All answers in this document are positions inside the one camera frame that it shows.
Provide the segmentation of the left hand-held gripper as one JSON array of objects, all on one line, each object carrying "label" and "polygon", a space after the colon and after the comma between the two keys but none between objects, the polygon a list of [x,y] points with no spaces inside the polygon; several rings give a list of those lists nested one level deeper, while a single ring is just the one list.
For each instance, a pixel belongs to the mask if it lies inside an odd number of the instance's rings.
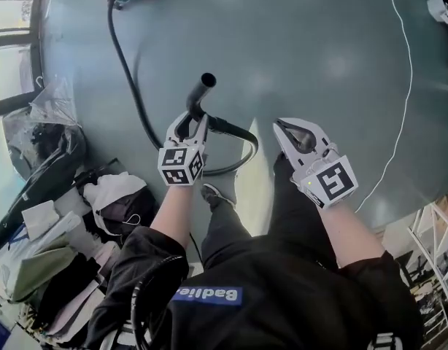
[{"label": "left hand-held gripper", "polygon": [[[178,145],[189,137],[191,116],[188,112],[180,114],[166,132],[166,144]],[[159,149],[158,171],[168,187],[187,187],[195,184],[204,171],[204,150],[209,129],[207,113],[198,121],[194,134],[190,137],[192,145],[169,146]]]}]

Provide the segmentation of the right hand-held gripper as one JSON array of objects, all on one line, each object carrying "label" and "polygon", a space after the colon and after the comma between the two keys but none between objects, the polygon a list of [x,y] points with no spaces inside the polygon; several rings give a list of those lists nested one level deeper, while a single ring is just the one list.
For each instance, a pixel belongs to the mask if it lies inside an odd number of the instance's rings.
[{"label": "right hand-held gripper", "polygon": [[[291,181],[319,209],[326,209],[349,197],[358,188],[358,181],[346,155],[340,155],[323,129],[300,118],[283,117],[273,123],[276,140],[285,157],[294,167]],[[322,143],[323,150],[316,150]]]}]

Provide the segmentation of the person's right forearm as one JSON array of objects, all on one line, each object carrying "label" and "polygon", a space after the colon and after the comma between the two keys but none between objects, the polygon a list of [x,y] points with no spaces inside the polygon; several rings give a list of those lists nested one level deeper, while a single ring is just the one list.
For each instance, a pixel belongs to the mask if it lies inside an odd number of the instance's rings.
[{"label": "person's right forearm", "polygon": [[385,253],[382,243],[345,204],[318,209],[318,213],[341,268]]}]

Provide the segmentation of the person's left forearm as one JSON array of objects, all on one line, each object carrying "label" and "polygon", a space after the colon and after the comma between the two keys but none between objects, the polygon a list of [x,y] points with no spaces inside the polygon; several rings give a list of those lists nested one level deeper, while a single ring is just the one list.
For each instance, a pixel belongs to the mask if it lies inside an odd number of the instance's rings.
[{"label": "person's left forearm", "polygon": [[187,249],[192,203],[193,187],[170,187],[150,228],[172,238]]}]

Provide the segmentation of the person's black trousers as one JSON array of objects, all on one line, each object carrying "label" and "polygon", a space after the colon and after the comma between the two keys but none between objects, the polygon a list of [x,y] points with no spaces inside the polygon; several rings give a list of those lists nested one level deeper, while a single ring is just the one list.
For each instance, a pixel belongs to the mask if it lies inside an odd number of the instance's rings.
[{"label": "person's black trousers", "polygon": [[269,230],[252,237],[239,215],[227,203],[211,210],[208,231],[201,245],[204,268],[216,266],[251,247],[294,251],[335,271],[336,255],[317,207],[290,181],[293,168],[284,154],[274,162],[274,196]]}]

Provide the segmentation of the person's left shoe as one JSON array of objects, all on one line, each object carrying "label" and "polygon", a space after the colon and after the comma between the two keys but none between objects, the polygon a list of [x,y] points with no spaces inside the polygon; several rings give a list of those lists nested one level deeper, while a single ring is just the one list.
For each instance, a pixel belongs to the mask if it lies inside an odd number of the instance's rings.
[{"label": "person's left shoe", "polygon": [[215,186],[204,183],[201,186],[201,197],[208,203],[211,210],[217,208],[221,203],[227,203],[233,209],[236,204],[226,198]]}]

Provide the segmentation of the black backpack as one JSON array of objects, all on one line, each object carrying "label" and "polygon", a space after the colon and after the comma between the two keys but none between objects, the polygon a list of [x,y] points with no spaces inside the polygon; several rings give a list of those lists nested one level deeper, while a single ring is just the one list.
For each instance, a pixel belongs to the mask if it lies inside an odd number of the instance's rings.
[{"label": "black backpack", "polygon": [[114,225],[113,227],[104,223],[106,233],[114,236],[126,237],[130,235],[137,226],[149,227],[154,219],[158,210],[158,202],[147,187],[143,187],[138,192],[135,192],[132,195],[127,195],[124,198],[134,200],[136,211],[141,217],[141,222],[138,225]]}]

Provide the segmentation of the white cloth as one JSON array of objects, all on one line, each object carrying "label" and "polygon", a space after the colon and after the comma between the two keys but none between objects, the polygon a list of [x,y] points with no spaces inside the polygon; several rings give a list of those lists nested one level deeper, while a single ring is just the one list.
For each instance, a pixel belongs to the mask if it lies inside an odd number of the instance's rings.
[{"label": "white cloth", "polygon": [[83,197],[96,213],[146,186],[147,183],[143,179],[124,171],[121,174],[103,175],[97,179],[96,184],[86,184],[83,189]]}]

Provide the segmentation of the face mask with white loops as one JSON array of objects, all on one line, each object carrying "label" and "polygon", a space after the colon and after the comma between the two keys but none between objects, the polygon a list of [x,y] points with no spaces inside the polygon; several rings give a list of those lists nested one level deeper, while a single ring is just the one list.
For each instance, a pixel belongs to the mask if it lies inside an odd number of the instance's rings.
[{"label": "face mask with white loops", "polygon": [[138,225],[141,222],[134,200],[128,198],[121,198],[96,213],[110,227],[114,225]]}]

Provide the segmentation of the transparent umbrella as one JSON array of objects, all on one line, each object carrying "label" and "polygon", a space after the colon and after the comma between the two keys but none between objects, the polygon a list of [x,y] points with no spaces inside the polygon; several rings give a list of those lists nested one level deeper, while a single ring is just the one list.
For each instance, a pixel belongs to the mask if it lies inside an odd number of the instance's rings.
[{"label": "transparent umbrella", "polygon": [[28,120],[32,123],[80,126],[72,84],[56,77],[31,103]]}]

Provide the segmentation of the person's dark t-shirt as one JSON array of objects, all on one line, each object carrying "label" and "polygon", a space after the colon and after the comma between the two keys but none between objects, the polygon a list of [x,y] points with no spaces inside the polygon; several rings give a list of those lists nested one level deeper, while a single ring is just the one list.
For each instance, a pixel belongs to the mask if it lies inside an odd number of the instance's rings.
[{"label": "person's dark t-shirt", "polygon": [[366,350],[380,333],[420,350],[420,310],[384,253],[329,268],[294,240],[260,236],[186,279],[171,265],[150,289],[154,350]]}]

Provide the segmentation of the white waste bin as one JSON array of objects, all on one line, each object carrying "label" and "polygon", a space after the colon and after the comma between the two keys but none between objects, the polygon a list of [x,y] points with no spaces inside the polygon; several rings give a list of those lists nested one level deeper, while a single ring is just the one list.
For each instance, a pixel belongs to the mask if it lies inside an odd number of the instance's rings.
[{"label": "white waste bin", "polygon": [[427,8],[436,22],[448,25],[448,0],[427,0]]}]

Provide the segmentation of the glass entrance doors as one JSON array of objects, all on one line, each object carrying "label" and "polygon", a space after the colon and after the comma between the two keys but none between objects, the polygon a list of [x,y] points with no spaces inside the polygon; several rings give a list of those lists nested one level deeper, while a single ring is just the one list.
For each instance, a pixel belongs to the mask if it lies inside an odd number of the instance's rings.
[{"label": "glass entrance doors", "polygon": [[28,106],[44,89],[42,0],[0,0],[0,117]]}]

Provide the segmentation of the pile of clothes and bags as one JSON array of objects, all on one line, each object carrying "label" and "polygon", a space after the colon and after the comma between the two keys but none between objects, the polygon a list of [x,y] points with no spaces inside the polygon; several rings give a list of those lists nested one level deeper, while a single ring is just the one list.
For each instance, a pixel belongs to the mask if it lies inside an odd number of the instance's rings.
[{"label": "pile of clothes and bags", "polygon": [[17,187],[0,210],[0,296],[20,306],[18,322],[43,346],[78,349],[116,250],[83,195],[107,170],[84,166],[87,142],[73,121],[25,108],[2,129]]}]

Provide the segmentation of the white harness buckle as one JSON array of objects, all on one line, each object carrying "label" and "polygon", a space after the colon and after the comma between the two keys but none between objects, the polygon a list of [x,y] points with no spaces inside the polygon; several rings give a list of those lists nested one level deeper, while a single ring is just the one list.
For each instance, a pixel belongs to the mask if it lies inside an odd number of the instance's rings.
[{"label": "white harness buckle", "polygon": [[367,350],[403,350],[403,343],[392,332],[379,333],[368,344]]},{"label": "white harness buckle", "polygon": [[102,341],[99,350],[138,350],[130,321],[110,332]]}]

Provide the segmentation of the white shelf frame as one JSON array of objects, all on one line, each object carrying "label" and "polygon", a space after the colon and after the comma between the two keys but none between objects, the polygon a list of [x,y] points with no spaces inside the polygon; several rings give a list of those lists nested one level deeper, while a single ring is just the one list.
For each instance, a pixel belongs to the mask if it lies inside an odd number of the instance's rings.
[{"label": "white shelf frame", "polygon": [[417,212],[408,229],[416,250],[408,253],[406,278],[424,321],[424,350],[448,341],[448,195]]}]

